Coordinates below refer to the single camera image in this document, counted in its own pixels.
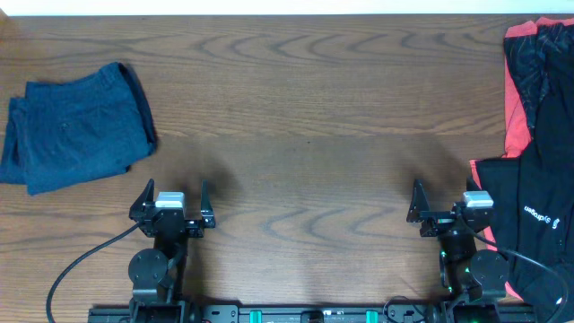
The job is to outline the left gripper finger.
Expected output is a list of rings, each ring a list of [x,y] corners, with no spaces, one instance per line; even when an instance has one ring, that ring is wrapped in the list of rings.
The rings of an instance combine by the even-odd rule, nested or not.
[[[154,202],[153,196],[154,196],[154,180],[149,179],[142,193],[131,205],[131,209],[144,209],[145,207],[151,205]]]
[[[213,219],[213,207],[211,205],[208,182],[206,180],[203,180],[201,185],[200,212],[204,220]]]

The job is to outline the black t-shirt with white logo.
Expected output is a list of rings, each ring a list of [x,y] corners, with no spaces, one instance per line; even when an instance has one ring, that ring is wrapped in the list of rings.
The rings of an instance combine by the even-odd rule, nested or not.
[[[476,170],[494,201],[497,245],[521,255],[509,284],[547,320],[573,285],[573,92],[544,99],[519,157],[479,161]]]

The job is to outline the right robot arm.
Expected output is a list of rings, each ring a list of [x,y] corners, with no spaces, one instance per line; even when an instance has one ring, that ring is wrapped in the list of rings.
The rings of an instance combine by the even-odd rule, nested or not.
[[[422,181],[413,182],[406,221],[421,225],[421,237],[438,240],[441,283],[460,302],[496,302],[506,296],[508,260],[475,243],[493,214],[494,202],[482,190],[466,191],[447,211],[433,211]]]

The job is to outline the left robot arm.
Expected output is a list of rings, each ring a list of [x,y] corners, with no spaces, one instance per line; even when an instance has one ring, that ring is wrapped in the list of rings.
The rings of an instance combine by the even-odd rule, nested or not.
[[[183,281],[190,239],[204,237],[204,231],[216,226],[208,183],[201,185],[199,219],[186,216],[186,198],[182,192],[154,194],[154,181],[129,209],[129,218],[141,232],[153,239],[153,247],[137,252],[128,266],[133,283],[130,301],[132,322],[200,322],[201,315],[184,299]]]

